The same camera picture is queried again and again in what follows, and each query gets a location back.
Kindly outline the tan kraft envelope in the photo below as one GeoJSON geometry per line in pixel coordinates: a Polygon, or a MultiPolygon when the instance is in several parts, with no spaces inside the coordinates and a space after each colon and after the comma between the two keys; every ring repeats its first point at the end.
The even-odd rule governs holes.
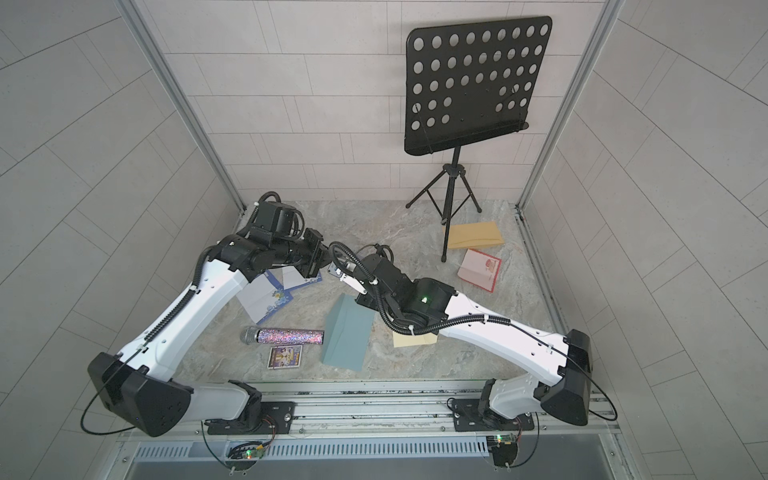
{"type": "Polygon", "coordinates": [[[500,246],[505,243],[501,231],[493,221],[460,224],[451,227],[448,249],[477,249],[500,246]]]}

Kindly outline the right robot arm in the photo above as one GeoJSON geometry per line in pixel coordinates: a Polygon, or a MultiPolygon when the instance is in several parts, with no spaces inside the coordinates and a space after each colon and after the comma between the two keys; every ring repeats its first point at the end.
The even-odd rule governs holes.
{"type": "Polygon", "coordinates": [[[587,425],[595,414],[591,394],[600,387],[592,378],[586,333],[534,328],[481,306],[444,282],[412,280],[393,264],[390,253],[380,245],[361,258],[341,242],[328,247],[341,280],[357,289],[357,303],[378,312],[391,331],[408,338],[437,334],[461,340],[524,369],[516,378],[486,382],[477,407],[483,422],[543,412],[570,425],[587,425]]]}

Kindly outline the cream yellow envelope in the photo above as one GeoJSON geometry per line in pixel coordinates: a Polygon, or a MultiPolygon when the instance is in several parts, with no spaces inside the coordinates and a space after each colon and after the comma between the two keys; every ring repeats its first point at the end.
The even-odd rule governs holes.
{"type": "Polygon", "coordinates": [[[395,348],[406,348],[433,345],[437,342],[438,336],[434,333],[427,333],[424,335],[402,335],[399,333],[393,333],[393,346],[395,348]]]}

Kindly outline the teal blue envelope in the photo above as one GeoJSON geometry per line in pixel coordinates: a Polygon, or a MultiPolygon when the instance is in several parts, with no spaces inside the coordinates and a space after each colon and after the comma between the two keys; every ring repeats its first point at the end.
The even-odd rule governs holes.
{"type": "Polygon", "coordinates": [[[325,319],[321,362],[361,371],[374,318],[373,310],[358,305],[353,296],[341,294],[325,319]]]}

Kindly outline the small colourful picture card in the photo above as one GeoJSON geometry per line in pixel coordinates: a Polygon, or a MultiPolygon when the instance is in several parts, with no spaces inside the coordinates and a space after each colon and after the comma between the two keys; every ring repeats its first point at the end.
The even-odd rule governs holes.
{"type": "Polygon", "coordinates": [[[301,365],[302,351],[302,345],[272,346],[267,368],[270,370],[298,368],[301,365]]]}

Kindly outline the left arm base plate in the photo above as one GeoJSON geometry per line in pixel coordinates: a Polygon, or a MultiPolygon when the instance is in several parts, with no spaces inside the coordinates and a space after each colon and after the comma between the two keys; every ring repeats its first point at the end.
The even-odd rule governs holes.
{"type": "Polygon", "coordinates": [[[288,434],[293,422],[294,402],[263,402],[257,400],[245,406],[233,420],[205,420],[209,435],[273,435],[288,434]]]}

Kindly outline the white ventilation grille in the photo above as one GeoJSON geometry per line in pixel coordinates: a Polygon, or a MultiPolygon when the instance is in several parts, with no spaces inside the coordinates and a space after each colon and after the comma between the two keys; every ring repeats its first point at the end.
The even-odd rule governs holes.
{"type": "MultiPolygon", "coordinates": [[[[147,442],[138,447],[136,463],[202,462],[223,459],[231,442],[203,441],[147,442]]],[[[474,436],[423,438],[315,438],[276,440],[264,454],[265,461],[388,459],[388,458],[474,458],[487,457],[483,438],[474,436]]]]}

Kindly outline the left green circuit board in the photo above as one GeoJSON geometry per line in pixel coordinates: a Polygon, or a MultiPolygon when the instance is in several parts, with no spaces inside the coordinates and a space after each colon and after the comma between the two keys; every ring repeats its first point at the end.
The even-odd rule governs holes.
{"type": "Polygon", "coordinates": [[[259,441],[236,445],[228,451],[227,463],[236,470],[247,470],[260,461],[268,449],[268,443],[259,441]]]}

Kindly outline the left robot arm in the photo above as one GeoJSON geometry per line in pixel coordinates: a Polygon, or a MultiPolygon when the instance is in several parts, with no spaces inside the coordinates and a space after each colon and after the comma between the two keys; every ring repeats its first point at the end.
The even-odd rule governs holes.
{"type": "Polygon", "coordinates": [[[151,437],[184,422],[214,435],[273,427],[256,388],[242,381],[187,386],[175,372],[219,311],[258,276],[294,267],[314,278],[329,262],[322,234],[307,227],[302,213],[274,191],[263,194],[243,228],[202,251],[190,285],[142,334],[90,362],[92,399],[151,437]]]}

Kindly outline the right green circuit board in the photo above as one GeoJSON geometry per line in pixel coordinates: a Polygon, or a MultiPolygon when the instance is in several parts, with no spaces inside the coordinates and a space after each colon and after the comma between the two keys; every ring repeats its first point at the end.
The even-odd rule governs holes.
{"type": "Polygon", "coordinates": [[[519,446],[511,435],[490,435],[486,437],[487,450],[496,468],[511,469],[517,460],[519,446]]]}

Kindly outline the green circuit board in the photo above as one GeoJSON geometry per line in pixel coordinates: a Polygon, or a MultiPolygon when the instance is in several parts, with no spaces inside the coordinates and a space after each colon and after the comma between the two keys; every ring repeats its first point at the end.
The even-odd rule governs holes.
{"type": "Polygon", "coordinates": [[[227,463],[236,470],[247,470],[260,461],[268,449],[268,443],[259,441],[236,445],[228,451],[227,463]]]}
{"type": "Polygon", "coordinates": [[[486,437],[487,450],[496,468],[511,469],[517,460],[519,446],[511,435],[490,435],[486,437]]]}

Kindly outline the aluminium rail frame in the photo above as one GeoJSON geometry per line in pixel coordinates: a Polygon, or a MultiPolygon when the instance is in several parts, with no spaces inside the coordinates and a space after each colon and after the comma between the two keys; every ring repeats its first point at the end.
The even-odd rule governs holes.
{"type": "MultiPolygon", "coordinates": [[[[487,381],[332,381],[199,383],[191,387],[187,406],[163,397],[153,398],[141,412],[128,415],[137,429],[150,437],[201,428],[205,420],[233,420],[245,406],[263,402],[294,402],[293,422],[280,439],[425,437],[498,431],[457,432],[446,406],[449,397],[480,399],[487,381]]],[[[527,413],[569,429],[546,413],[527,413]]]]}

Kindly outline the glittery purple microphone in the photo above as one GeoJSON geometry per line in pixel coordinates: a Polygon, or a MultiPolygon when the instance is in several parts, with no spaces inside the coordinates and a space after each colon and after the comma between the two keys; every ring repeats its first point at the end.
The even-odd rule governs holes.
{"type": "Polygon", "coordinates": [[[258,328],[251,326],[241,332],[240,339],[246,345],[322,345],[324,335],[325,332],[323,330],[258,328]]]}

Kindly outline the white letter with blue print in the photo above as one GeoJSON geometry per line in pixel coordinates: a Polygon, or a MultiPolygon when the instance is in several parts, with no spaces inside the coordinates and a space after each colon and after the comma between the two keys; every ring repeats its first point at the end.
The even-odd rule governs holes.
{"type": "Polygon", "coordinates": [[[254,324],[259,324],[293,300],[293,295],[269,271],[246,285],[236,298],[254,324]]]}

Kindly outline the white and pink letter paper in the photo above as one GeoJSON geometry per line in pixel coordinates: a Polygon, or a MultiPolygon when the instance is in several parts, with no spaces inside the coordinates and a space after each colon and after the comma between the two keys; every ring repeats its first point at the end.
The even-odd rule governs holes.
{"type": "Polygon", "coordinates": [[[461,280],[493,293],[501,266],[501,259],[478,250],[468,249],[457,275],[461,280]]]}

